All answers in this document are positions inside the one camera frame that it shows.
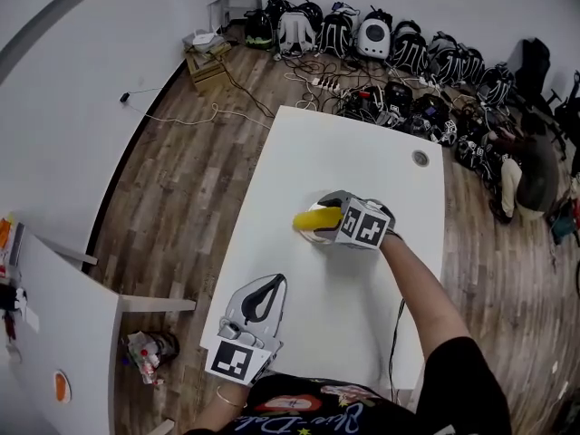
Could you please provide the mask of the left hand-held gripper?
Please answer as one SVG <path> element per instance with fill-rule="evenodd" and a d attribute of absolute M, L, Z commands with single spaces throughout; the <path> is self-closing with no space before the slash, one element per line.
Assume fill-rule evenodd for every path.
<path fill-rule="evenodd" d="M 276 337 L 285 305 L 283 274 L 259 277 L 232 294 L 211 341 L 205 371 L 246 387 L 266 371 L 283 343 Z"/>

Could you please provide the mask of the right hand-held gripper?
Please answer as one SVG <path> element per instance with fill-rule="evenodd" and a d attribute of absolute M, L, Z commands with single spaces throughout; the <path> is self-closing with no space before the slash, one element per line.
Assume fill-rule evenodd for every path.
<path fill-rule="evenodd" d="M 325 208 L 338 208 L 341 219 L 329 227 L 309 233 L 317 244 L 345 245 L 357 249 L 379 249 L 386 236 L 398 236 L 396 219 L 378 199 L 360 198 L 348 191 L 330 192 L 316 202 Z"/>

